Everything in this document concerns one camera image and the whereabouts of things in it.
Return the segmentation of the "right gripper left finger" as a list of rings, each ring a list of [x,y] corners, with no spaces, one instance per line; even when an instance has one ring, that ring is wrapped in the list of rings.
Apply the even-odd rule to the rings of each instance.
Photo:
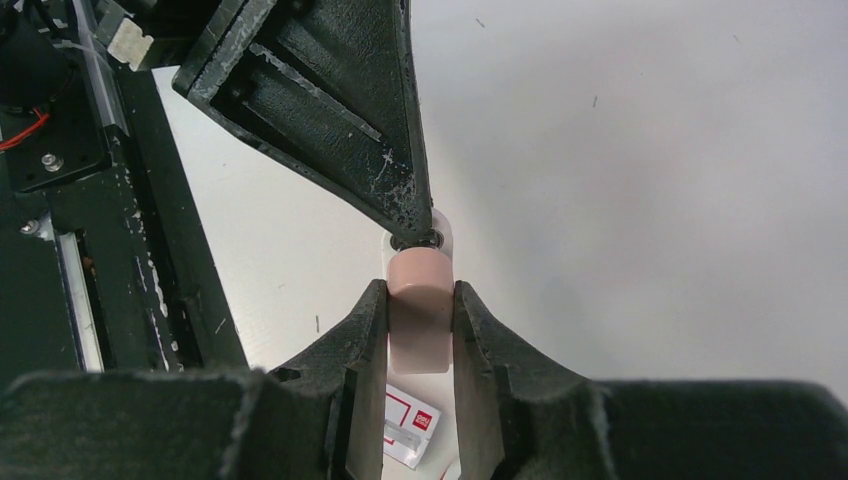
[[[5,479],[377,479],[387,286],[271,371],[43,371],[1,398]]]

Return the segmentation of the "red white staple box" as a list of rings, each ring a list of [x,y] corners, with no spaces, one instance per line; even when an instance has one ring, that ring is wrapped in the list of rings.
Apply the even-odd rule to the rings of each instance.
[[[386,385],[383,452],[415,470],[426,453],[442,412],[436,407]]]

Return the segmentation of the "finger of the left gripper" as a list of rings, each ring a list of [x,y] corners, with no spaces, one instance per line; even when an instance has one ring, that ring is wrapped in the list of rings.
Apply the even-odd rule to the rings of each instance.
[[[432,230],[408,2],[224,1],[172,86],[399,241]]]

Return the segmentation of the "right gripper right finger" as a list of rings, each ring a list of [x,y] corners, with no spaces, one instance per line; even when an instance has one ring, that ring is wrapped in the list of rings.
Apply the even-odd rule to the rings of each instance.
[[[465,479],[843,479],[847,411],[791,381],[592,380],[454,294]]]

